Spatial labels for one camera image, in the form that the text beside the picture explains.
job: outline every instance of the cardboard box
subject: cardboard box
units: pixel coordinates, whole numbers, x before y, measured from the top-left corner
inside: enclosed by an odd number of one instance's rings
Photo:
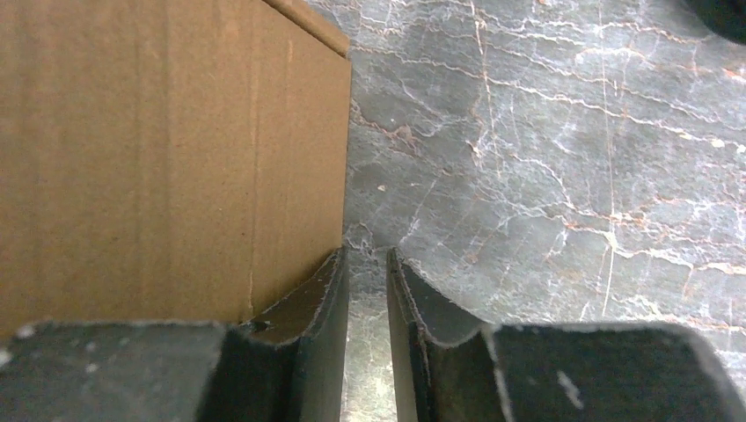
[[[302,0],[0,5],[0,338],[238,321],[341,244],[347,38]]]

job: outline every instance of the marble countertop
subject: marble countertop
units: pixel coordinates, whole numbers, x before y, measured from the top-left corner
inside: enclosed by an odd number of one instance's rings
[[[677,0],[311,4],[353,41],[343,420],[395,420],[391,246],[491,322],[690,326],[746,393],[746,47]]]

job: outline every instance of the black plastic part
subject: black plastic part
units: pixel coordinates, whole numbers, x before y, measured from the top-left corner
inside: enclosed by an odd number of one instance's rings
[[[0,421],[334,421],[347,339],[340,249],[247,324],[41,324],[0,367]]]
[[[388,257],[400,421],[746,421],[712,348],[672,324],[486,324]]]
[[[723,38],[746,44],[746,0],[687,0],[699,19]]]

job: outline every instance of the gray marble surface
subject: gray marble surface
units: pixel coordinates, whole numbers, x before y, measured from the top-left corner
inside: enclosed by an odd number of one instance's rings
[[[491,322],[668,321],[746,392],[746,47],[677,0],[311,0],[353,41],[343,420],[395,420],[384,253]]]

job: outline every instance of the cardboard edge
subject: cardboard edge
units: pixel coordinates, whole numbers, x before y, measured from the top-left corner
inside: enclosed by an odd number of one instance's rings
[[[263,0],[285,18],[303,28],[315,39],[321,41],[332,51],[347,58],[349,38],[339,28],[326,21],[304,0]]]

